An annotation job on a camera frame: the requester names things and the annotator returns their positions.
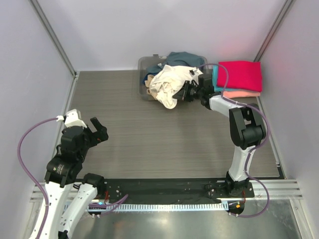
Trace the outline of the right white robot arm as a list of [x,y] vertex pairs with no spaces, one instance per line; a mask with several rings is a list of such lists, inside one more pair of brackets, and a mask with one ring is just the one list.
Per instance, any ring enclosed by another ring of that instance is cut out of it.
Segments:
[[228,117],[234,155],[230,169],[226,173],[224,191],[230,197],[237,197],[248,188],[249,168],[253,154],[267,135],[263,116],[256,104],[244,104],[217,92],[212,77],[200,73],[197,68],[189,70],[190,81],[185,81],[174,99],[192,102],[200,100],[209,110]]

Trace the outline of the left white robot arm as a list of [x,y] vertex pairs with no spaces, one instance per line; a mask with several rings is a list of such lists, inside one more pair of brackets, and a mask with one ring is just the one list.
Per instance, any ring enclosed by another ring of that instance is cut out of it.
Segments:
[[97,118],[90,121],[93,132],[81,120],[68,122],[67,117],[56,118],[66,125],[62,130],[56,154],[48,162],[44,177],[45,185],[35,182],[43,195],[37,221],[30,235],[32,239],[69,239],[90,202],[101,199],[106,193],[105,179],[88,173],[84,176],[77,195],[68,209],[65,203],[73,189],[88,150],[108,140],[107,128]]

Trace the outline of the clear plastic bin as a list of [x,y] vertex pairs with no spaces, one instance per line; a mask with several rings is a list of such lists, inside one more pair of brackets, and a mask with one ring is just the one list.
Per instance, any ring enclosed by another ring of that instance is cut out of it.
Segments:
[[[147,67],[164,61],[164,59],[167,56],[160,56],[158,54],[154,54],[153,56],[145,56],[145,57],[142,57],[139,59],[139,62],[138,62],[139,93],[140,93],[140,96],[142,97],[143,100],[145,100],[145,101],[154,101],[155,100],[152,96],[147,94],[147,88],[145,86],[145,80],[147,79],[148,75],[150,75],[146,72]],[[201,56],[201,57],[205,61],[204,64],[207,64],[208,63],[207,59],[204,56]]]

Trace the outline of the cream white t shirt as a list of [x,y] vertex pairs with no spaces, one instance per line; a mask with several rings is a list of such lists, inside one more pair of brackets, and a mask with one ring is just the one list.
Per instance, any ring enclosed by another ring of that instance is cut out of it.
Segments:
[[156,75],[161,84],[156,100],[167,109],[175,108],[177,100],[173,99],[173,95],[182,88],[185,82],[190,82],[189,70],[193,68],[196,67],[165,65]]

